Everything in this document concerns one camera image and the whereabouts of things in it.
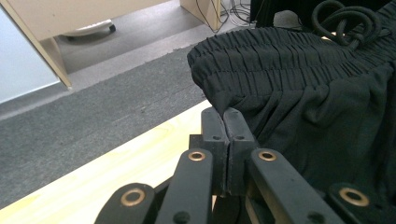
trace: caster wheel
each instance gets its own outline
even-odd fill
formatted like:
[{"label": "caster wheel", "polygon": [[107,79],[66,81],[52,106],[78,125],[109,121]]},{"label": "caster wheel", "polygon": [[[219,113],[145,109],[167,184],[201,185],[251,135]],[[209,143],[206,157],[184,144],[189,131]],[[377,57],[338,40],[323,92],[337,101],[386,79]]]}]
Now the caster wheel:
[{"label": "caster wheel", "polygon": [[116,26],[115,26],[115,25],[111,25],[111,26],[109,27],[109,29],[110,29],[110,32],[111,32],[111,33],[116,32]]}]

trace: bronze ring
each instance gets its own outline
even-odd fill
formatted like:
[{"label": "bronze ring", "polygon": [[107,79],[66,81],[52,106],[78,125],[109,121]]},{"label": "bronze ring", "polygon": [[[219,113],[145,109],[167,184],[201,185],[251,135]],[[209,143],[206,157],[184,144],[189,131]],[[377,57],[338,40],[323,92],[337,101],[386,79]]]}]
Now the bronze ring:
[{"label": "bronze ring", "polygon": [[276,160],[276,154],[274,152],[270,152],[270,151],[261,151],[259,153],[259,157],[260,159],[264,160],[264,161],[275,161]]},{"label": "bronze ring", "polygon": [[205,159],[205,153],[194,151],[189,154],[189,159],[192,161],[203,161]]},{"label": "bronze ring", "polygon": [[[133,193],[139,194],[139,197],[136,200],[132,200],[132,201],[128,200],[128,196]],[[145,191],[143,191],[142,189],[130,189],[126,191],[124,194],[122,194],[121,203],[127,207],[132,207],[134,205],[143,202],[145,197],[146,197]]]},{"label": "bronze ring", "polygon": [[[341,198],[344,199],[346,202],[352,203],[359,207],[365,207],[365,206],[369,205],[369,203],[370,203],[367,196],[356,189],[342,188],[342,189],[340,189],[339,193],[340,193]],[[348,195],[348,193],[355,194],[358,197],[358,199],[354,199],[354,198],[350,197]]]}]

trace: gathered fabric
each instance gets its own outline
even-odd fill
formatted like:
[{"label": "gathered fabric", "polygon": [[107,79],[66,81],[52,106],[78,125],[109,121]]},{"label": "gathered fabric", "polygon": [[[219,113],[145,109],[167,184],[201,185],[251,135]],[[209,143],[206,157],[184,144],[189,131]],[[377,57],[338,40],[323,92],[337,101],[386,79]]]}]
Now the gathered fabric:
[{"label": "gathered fabric", "polygon": [[210,37],[188,54],[192,79],[314,188],[347,182],[395,204],[396,0],[375,15],[386,32],[354,48],[274,27]]}]

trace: light wood tabletop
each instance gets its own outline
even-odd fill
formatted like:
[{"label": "light wood tabletop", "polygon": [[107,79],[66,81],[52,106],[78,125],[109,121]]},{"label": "light wood tabletop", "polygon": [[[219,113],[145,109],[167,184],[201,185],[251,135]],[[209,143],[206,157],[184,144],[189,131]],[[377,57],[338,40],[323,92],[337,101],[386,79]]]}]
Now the light wood tabletop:
[{"label": "light wood tabletop", "polygon": [[204,101],[0,210],[0,223],[93,223],[118,188],[156,187],[173,175],[210,106]]}]

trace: gray carpet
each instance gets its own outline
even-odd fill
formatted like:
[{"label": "gray carpet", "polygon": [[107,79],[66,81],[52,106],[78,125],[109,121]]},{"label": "gray carpet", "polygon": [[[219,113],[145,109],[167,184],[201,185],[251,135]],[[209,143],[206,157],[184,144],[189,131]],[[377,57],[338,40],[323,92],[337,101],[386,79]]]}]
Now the gray carpet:
[{"label": "gray carpet", "polygon": [[0,208],[202,102],[189,51],[0,121]]}]

